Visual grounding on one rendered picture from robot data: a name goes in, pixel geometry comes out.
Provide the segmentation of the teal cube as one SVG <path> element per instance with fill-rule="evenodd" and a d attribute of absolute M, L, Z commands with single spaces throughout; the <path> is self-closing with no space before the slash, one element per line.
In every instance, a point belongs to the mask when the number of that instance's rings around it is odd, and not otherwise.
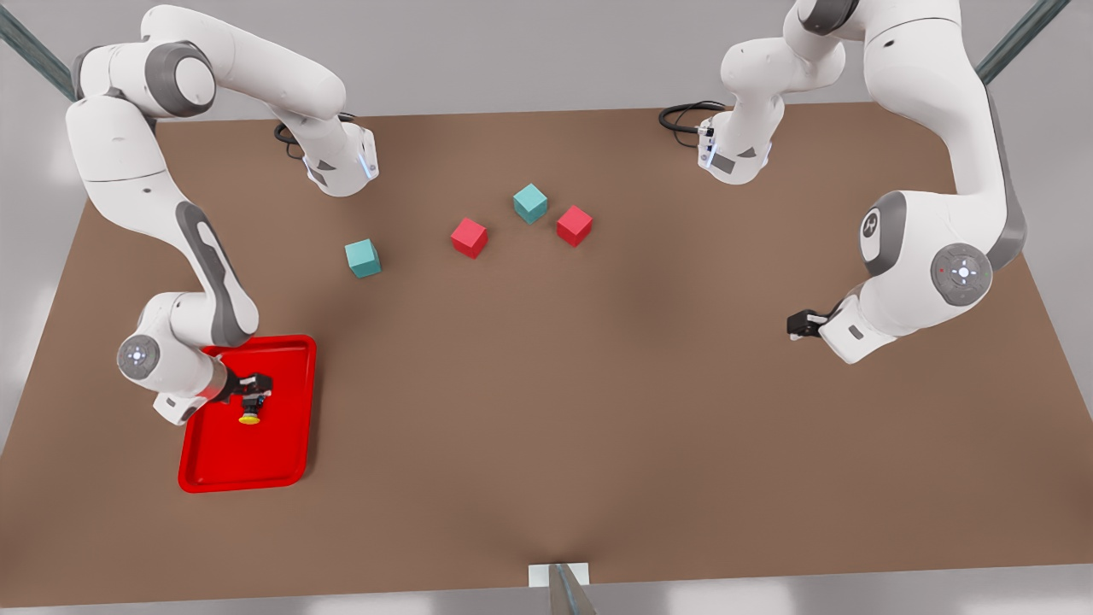
<path fill-rule="evenodd" d="M 371 238 L 348 244 L 344 250 L 348 267 L 355 277 L 371 277 L 381 272 L 379 255 Z"/>
<path fill-rule="evenodd" d="M 514 196 L 514 210 L 528 225 L 543 217 L 549 209 L 549 199 L 534 184 L 528 184 Z"/>

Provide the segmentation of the silver frame post with foot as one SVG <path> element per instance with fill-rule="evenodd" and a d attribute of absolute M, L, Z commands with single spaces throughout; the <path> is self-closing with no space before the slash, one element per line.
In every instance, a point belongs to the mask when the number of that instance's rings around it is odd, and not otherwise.
<path fill-rule="evenodd" d="M 528 565 L 528 587 L 549 590 L 549 615 L 598 615 L 585 590 L 589 584 L 587 563 Z"/>

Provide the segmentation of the red cube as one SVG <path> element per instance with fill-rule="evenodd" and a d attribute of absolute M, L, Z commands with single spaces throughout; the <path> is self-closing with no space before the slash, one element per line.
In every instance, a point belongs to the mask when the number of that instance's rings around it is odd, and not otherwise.
<path fill-rule="evenodd" d="M 564 243 L 577 248 L 588 237 L 591 226 L 593 217 L 590 214 L 579 206 L 571 206 L 557 221 L 557 234 Z"/>
<path fill-rule="evenodd" d="M 450 234 L 453 248 L 472 260 L 482 252 L 487 245 L 487 227 L 480 225 L 472 218 L 461 218 L 459 225 Z"/>

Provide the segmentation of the red plastic tray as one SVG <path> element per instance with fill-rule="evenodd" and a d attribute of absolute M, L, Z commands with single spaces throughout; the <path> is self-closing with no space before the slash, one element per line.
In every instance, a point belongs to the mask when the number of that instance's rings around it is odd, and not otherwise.
<path fill-rule="evenodd" d="M 205 347 L 239 375 L 263 372 L 272 394 L 259 423 L 239 423 L 239 400 L 198 410 L 186 425 L 177 482 L 187 493 L 293 485 L 304 474 L 312 436 L 316 343 L 308 335 L 251 338 L 239 348 Z"/>

